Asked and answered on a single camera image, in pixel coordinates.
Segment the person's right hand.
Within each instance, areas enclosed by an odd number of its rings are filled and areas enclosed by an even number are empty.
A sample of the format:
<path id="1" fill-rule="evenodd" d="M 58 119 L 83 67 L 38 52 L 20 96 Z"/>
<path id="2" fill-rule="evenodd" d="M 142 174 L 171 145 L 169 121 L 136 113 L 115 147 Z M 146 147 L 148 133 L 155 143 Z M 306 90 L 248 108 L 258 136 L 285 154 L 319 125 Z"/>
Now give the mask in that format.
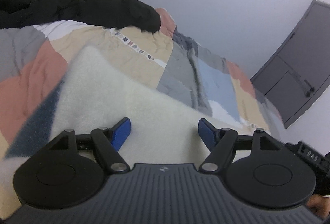
<path id="1" fill-rule="evenodd" d="M 306 206 L 321 218 L 327 218 L 330 212 L 329 197 L 324 197 L 319 194 L 312 195 Z"/>

